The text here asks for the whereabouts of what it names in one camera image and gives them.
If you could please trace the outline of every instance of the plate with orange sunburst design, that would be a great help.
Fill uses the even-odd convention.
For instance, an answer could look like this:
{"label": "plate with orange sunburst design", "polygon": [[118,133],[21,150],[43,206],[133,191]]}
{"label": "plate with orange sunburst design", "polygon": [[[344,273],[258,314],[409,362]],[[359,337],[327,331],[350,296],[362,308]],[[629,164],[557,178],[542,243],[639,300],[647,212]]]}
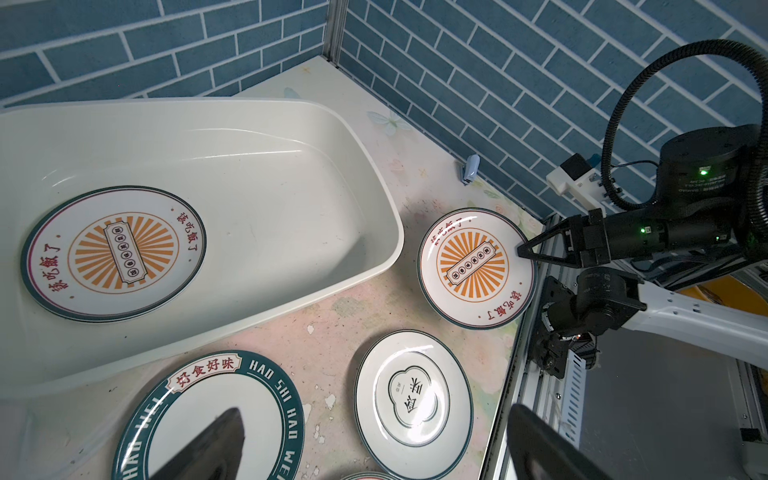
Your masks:
{"label": "plate with orange sunburst design", "polygon": [[506,217],[466,208],[438,220],[419,250],[419,283],[432,307],[465,328],[489,329],[520,315],[536,272],[518,257],[527,239]]}
{"label": "plate with orange sunburst design", "polygon": [[35,226],[22,277],[45,309],[109,322],[178,295],[205,249],[203,223],[184,200],[156,188],[111,187],[64,202]]}

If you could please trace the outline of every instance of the blue brick wall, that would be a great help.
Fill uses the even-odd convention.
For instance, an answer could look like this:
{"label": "blue brick wall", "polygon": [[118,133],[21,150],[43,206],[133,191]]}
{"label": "blue brick wall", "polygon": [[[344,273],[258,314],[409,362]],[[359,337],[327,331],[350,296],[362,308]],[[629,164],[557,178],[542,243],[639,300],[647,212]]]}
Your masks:
{"label": "blue brick wall", "polygon": [[328,1],[42,0],[0,8],[0,108],[229,96],[323,50]]}
{"label": "blue brick wall", "polygon": [[[574,152],[601,151],[617,99],[678,45],[730,38],[768,51],[763,0],[349,0],[341,69],[534,216],[581,208],[546,175]],[[642,87],[616,137],[614,163],[658,159],[676,134],[760,122],[750,74],[690,58]],[[615,170],[632,201],[655,171]]]}

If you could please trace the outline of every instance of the round plate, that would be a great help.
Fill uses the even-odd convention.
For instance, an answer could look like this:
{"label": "round plate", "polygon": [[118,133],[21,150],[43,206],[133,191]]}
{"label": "round plate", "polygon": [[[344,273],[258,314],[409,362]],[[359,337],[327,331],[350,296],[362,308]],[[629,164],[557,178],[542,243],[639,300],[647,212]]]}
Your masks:
{"label": "round plate", "polygon": [[141,315],[178,295],[205,257],[197,212],[149,187],[94,190],[56,207],[22,252],[27,289],[45,309],[73,320]]}
{"label": "round plate", "polygon": [[531,302],[533,260],[518,257],[527,241],[502,215],[456,210],[438,220],[419,249],[419,283],[432,307],[456,325],[491,329],[511,322]]}
{"label": "round plate", "polygon": [[398,480],[395,477],[381,472],[363,472],[344,477],[343,480]]}
{"label": "round plate", "polygon": [[458,360],[435,337],[390,333],[363,359],[355,417],[371,456],[399,478],[441,478],[472,434],[472,394]]}
{"label": "round plate", "polygon": [[141,401],[118,446],[113,480],[150,478],[233,407],[245,429],[237,478],[294,478],[304,445],[299,393],[268,358],[231,350],[188,363]]}

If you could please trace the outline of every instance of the blue clip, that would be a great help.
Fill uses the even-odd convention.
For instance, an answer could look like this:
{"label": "blue clip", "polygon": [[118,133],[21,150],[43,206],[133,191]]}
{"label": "blue clip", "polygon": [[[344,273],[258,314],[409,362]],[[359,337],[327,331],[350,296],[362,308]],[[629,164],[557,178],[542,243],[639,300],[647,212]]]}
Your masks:
{"label": "blue clip", "polygon": [[469,185],[472,183],[475,178],[478,176],[478,167],[480,166],[480,156],[470,155],[467,159],[467,164],[464,166],[464,170],[462,172],[462,183],[464,185]]}

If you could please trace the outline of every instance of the white plastic basin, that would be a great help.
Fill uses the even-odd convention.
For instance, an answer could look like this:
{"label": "white plastic basin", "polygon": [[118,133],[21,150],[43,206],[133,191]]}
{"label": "white plastic basin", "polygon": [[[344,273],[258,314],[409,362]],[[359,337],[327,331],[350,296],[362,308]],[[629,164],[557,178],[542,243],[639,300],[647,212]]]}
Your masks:
{"label": "white plastic basin", "polygon": [[[349,125],[319,104],[188,99],[54,104],[0,114],[0,397],[107,378],[297,310],[389,268],[392,198]],[[200,272],[159,309],[115,323],[39,306],[22,244],[53,207],[141,185],[188,202]]]}

